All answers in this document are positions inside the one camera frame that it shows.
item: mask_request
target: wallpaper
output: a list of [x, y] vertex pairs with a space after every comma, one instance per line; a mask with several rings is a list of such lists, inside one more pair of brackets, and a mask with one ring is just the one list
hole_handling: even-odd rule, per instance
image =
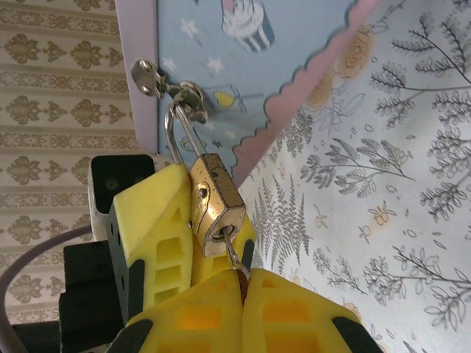
[[[139, 152], [113, 1], [0, 1], [0, 271], [90, 223], [88, 163]], [[75, 241], [90, 241], [86, 235]], [[13, 282], [13, 323], [57, 319], [62, 249]]]
[[388, 0], [242, 185], [255, 264], [385, 352], [468, 352], [471, 2]]

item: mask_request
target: rectangular hole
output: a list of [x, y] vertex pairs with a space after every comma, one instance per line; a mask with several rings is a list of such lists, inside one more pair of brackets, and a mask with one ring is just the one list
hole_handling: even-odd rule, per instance
[[181, 353], [181, 352], [210, 353], [211, 343], [207, 341], [162, 343], [158, 350], [158, 353]]
[[154, 295], [154, 303], [159, 304], [159, 303], [173, 297], [174, 295], [178, 294], [178, 292], [179, 292], [179, 288], [172, 288], [172, 289], [168, 289], [168, 290], [163, 290], [162, 292], [157, 292]]
[[265, 343], [266, 353], [321, 353], [313, 332], [267, 332]]
[[221, 324], [221, 307], [211, 304], [188, 305], [181, 309], [179, 329], [217, 329]]
[[218, 256], [213, 258], [213, 274], [217, 274], [229, 268], [227, 256]]
[[157, 264], [171, 263], [182, 259], [183, 249], [180, 238], [171, 238], [157, 243]]
[[155, 272], [155, 285], [159, 287], [179, 285], [181, 275], [182, 269], [180, 266], [161, 268]]
[[303, 300], [284, 299], [268, 302], [263, 308], [265, 322], [307, 322], [308, 306]]

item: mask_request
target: metal hasp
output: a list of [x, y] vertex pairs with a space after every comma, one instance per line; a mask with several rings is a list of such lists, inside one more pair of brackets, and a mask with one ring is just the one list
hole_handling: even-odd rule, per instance
[[192, 182], [191, 228], [203, 255], [218, 256], [226, 250], [224, 234], [227, 233], [233, 241], [240, 232], [245, 219], [245, 203], [219, 155], [206, 153], [194, 131], [191, 116], [185, 110], [185, 103], [182, 104], [178, 96], [167, 109], [165, 119], [167, 143], [174, 161], [183, 162], [174, 137], [175, 117], [182, 124], [198, 157], [189, 172]]
[[202, 124], [208, 121], [203, 92], [193, 82], [173, 85], [167, 82], [164, 74], [159, 74], [154, 64], [145, 59], [140, 59], [134, 64], [131, 77], [142, 94], [162, 99], [167, 93], [173, 98], [174, 103], [180, 103], [192, 121]]

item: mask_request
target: gray cable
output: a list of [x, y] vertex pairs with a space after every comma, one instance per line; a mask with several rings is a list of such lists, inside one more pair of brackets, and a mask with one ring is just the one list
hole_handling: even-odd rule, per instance
[[5, 296], [10, 283], [26, 265], [28, 265], [43, 252], [65, 243], [66, 241], [89, 233], [91, 233], [91, 226], [86, 226], [73, 229], [69, 232], [58, 235], [57, 237], [48, 239], [24, 253], [0, 276], [0, 352], [27, 353], [26, 348], [24, 348], [24, 345], [16, 335], [7, 317]]

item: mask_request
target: padlock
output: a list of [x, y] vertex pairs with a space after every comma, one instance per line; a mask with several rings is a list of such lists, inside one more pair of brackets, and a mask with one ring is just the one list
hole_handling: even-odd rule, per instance
[[174, 136], [174, 117], [183, 129], [197, 155], [190, 169], [191, 223], [188, 225], [196, 235], [205, 257], [215, 257], [226, 250], [224, 235], [230, 241], [241, 230], [246, 206], [232, 178], [218, 154], [206, 153], [201, 140], [191, 124], [185, 105], [174, 100], [165, 118], [166, 139], [176, 163], [183, 163]]

